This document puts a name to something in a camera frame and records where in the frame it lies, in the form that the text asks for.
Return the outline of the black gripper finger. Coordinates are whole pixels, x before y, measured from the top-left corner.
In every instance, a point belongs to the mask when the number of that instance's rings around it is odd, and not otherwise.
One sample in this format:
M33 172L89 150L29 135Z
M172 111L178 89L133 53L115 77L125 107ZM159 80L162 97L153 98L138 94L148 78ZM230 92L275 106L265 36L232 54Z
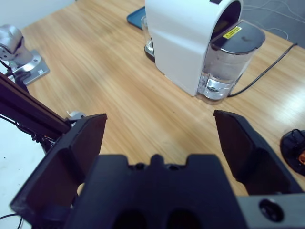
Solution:
M106 114L76 122L37 165L10 203L11 209L34 229L61 229L100 153Z
M241 115L215 110L222 153L249 195L299 194L303 190L265 139Z

